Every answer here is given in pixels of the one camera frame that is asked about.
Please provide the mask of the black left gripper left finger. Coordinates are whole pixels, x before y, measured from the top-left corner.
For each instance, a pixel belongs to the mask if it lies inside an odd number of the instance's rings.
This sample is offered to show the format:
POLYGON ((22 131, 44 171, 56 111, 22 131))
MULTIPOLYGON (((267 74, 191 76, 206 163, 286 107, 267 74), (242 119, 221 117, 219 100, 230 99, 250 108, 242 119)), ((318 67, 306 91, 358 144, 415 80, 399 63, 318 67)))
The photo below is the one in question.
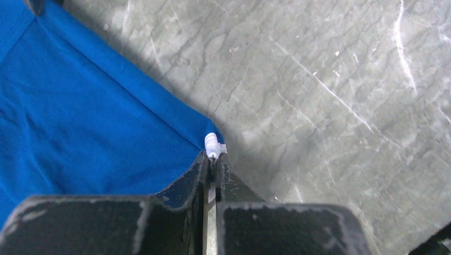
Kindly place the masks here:
POLYGON ((209 159, 152 195, 46 195, 21 202, 1 254, 204 254, 209 159))

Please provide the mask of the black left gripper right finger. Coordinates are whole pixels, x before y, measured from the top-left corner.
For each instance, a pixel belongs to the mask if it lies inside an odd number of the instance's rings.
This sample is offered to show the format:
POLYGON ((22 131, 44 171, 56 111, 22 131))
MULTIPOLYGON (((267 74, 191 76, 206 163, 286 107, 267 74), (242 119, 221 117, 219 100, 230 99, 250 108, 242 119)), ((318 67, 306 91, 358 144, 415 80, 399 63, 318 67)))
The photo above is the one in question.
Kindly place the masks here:
POLYGON ((218 254, 370 254, 357 217, 346 207, 268 202, 216 160, 218 254))

